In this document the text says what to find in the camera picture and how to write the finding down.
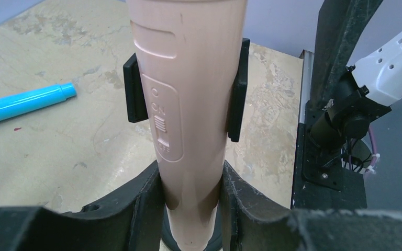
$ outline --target pink cylindrical device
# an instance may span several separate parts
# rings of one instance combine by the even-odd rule
[[[212,236],[247,0],[127,0],[172,235]]]

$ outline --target black clamp pad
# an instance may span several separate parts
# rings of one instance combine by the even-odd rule
[[[126,90],[127,117],[129,122],[137,123],[149,119],[136,54],[133,54],[127,60],[122,66],[122,70],[124,72],[124,87]]]
[[[245,94],[247,91],[249,46],[250,39],[243,38],[238,70],[235,80],[233,81],[227,127],[229,138],[233,142],[238,142],[240,139]],[[133,54],[122,68],[124,71],[128,120],[131,123],[147,120],[149,117],[144,92],[142,90],[141,75],[139,73],[136,54]]]
[[[244,114],[245,94],[247,92],[247,75],[249,66],[250,39],[243,38],[241,44],[240,62],[237,75],[233,81],[232,97],[230,100],[229,124],[227,132],[232,142],[240,140],[242,116]]]

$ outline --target blue marker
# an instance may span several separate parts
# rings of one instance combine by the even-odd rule
[[[74,96],[75,87],[72,83],[66,83],[0,98],[0,121],[63,102]]]

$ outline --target beige tabletop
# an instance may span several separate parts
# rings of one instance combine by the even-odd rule
[[[46,0],[0,25],[0,97],[73,82],[77,97],[0,122],[0,206],[79,211],[154,159],[148,121],[127,121],[127,4]],[[226,159],[289,207],[302,60],[251,44],[239,143]]]

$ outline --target o symbol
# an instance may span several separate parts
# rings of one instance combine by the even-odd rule
[[[156,98],[158,97],[158,90],[156,88],[152,88],[152,95]]]
[[[155,104],[154,102],[152,103],[152,109],[153,109],[154,111],[158,111],[158,105]]]

